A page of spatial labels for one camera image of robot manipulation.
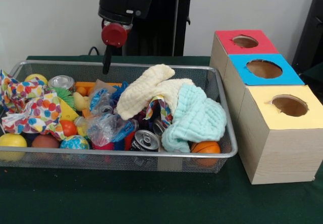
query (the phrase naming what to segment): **blue ball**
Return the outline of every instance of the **blue ball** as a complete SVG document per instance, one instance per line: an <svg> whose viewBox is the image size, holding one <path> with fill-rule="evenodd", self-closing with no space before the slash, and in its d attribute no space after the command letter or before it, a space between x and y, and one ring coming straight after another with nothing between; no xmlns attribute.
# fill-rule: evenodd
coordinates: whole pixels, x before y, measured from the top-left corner
<svg viewBox="0 0 323 224"><path fill-rule="evenodd" d="M66 138L62 143L60 148L65 149L90 149L89 143L82 136L70 136Z"/></svg>

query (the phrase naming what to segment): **shape sorter box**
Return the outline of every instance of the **shape sorter box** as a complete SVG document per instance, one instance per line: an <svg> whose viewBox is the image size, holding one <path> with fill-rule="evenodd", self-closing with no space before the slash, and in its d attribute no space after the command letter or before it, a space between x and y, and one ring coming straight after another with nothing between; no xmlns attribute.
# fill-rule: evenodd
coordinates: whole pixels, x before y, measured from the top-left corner
<svg viewBox="0 0 323 224"><path fill-rule="evenodd" d="M224 78L228 56L235 54L277 54L272 42L261 30L216 31L210 66Z"/></svg>
<svg viewBox="0 0 323 224"><path fill-rule="evenodd" d="M248 86L237 139L252 184L312 181L323 160L323 105L308 86Z"/></svg>
<svg viewBox="0 0 323 224"><path fill-rule="evenodd" d="M280 54L229 55L223 82L234 123L239 116L246 85L304 85Z"/></svg>

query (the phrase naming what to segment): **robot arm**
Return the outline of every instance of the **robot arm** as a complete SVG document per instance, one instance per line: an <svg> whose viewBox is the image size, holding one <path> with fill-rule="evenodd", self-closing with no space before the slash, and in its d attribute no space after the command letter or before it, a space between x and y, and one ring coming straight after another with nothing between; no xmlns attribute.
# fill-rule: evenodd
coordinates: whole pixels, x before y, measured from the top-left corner
<svg viewBox="0 0 323 224"><path fill-rule="evenodd" d="M99 16L104 19L102 40L106 45L103 73L109 72L112 47L123 46L132 28L133 18L146 18L151 0L100 0Z"/></svg>
<svg viewBox="0 0 323 224"><path fill-rule="evenodd" d="M122 47L132 28L133 18L145 19L152 0L100 0L99 16L103 18L102 40L106 45L103 73L109 72L113 47Z"/></svg>

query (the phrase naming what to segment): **white wall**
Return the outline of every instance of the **white wall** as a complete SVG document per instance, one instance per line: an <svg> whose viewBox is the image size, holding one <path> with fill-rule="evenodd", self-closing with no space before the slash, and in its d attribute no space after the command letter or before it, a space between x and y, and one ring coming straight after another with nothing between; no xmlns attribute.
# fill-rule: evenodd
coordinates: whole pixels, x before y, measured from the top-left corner
<svg viewBox="0 0 323 224"><path fill-rule="evenodd" d="M28 55L103 52L99 0L0 0L0 67ZM192 0L185 55L209 55L215 30L265 31L289 61L311 0Z"/></svg>

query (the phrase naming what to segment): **metal basket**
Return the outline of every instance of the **metal basket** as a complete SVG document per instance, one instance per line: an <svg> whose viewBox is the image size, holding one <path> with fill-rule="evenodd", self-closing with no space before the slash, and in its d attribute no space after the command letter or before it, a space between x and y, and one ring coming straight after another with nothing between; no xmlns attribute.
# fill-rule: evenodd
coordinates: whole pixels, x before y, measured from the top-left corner
<svg viewBox="0 0 323 224"><path fill-rule="evenodd" d="M38 73L48 79L68 75L75 81L93 82L100 79L112 83L131 83L150 66L112 64L108 75L104 75L101 63L25 61L17 64L10 74L19 81ZM209 67L171 67L176 72L174 78L192 79L209 98L220 102L226 111L228 124L219 142L221 154L0 147L0 166L217 173L227 158L238 151L220 75ZM209 164L214 159L217 159L216 164Z"/></svg>

